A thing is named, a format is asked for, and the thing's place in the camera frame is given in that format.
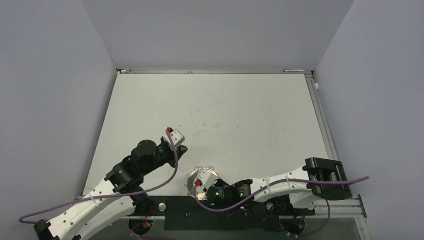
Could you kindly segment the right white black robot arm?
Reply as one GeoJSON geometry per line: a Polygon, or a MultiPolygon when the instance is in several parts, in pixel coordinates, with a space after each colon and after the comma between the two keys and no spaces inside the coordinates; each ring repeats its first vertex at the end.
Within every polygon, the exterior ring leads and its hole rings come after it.
{"type": "Polygon", "coordinates": [[[287,196],[282,207],[289,214],[320,199],[343,201],[353,196],[343,164],[317,157],[308,158],[304,166],[277,176],[246,179],[232,185],[218,179],[204,192],[208,204],[224,208],[241,201],[265,203],[287,196]]]}

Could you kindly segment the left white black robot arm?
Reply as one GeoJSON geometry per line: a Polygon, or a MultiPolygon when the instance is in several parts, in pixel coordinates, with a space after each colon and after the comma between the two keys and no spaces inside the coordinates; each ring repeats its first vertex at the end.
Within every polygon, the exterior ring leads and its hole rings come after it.
{"type": "Polygon", "coordinates": [[[144,177],[165,164],[177,167],[188,148],[185,137],[171,133],[160,145],[141,141],[131,154],[115,165],[84,198],[63,214],[34,225],[40,240],[88,240],[118,219],[148,211],[150,197],[141,188],[144,177]]]}

